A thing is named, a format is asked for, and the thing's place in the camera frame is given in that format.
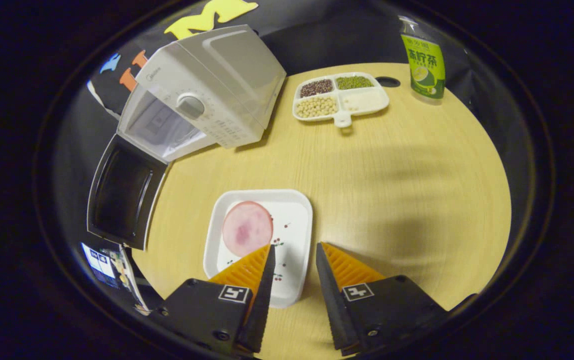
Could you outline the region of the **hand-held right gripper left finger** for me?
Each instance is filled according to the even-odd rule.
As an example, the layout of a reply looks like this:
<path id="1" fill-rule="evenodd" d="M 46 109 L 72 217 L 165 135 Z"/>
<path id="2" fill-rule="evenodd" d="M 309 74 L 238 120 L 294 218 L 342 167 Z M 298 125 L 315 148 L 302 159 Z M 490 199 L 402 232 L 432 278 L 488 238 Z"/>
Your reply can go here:
<path id="1" fill-rule="evenodd" d="M 275 266 L 274 246 L 262 246 L 209 280 L 185 280 L 149 317 L 212 353 L 252 358 L 262 347 Z"/>

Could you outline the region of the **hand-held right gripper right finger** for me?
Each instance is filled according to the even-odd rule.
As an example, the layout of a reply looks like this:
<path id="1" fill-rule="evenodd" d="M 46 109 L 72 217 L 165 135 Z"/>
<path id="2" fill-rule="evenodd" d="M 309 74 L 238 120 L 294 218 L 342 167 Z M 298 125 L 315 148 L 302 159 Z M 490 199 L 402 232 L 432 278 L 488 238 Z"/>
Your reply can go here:
<path id="1" fill-rule="evenodd" d="M 316 268 L 333 346 L 343 356 L 397 350 L 449 315 L 407 276 L 384 276 L 333 244 L 317 244 Z"/>

